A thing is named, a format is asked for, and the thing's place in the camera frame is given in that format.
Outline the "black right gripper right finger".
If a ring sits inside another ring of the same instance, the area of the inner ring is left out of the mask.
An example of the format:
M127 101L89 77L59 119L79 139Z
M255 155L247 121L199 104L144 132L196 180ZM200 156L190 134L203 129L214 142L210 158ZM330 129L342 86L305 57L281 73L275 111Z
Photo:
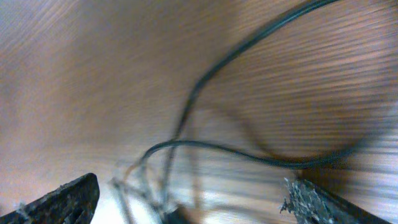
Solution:
M286 187L289 197L280 211L293 214L299 224L389 224L309 180L287 179Z

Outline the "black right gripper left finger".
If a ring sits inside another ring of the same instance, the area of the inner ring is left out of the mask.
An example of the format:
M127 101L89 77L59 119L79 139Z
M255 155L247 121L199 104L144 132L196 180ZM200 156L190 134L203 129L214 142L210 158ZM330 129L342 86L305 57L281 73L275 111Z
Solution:
M1 217L1 224L90 223L100 198L97 176L87 173Z

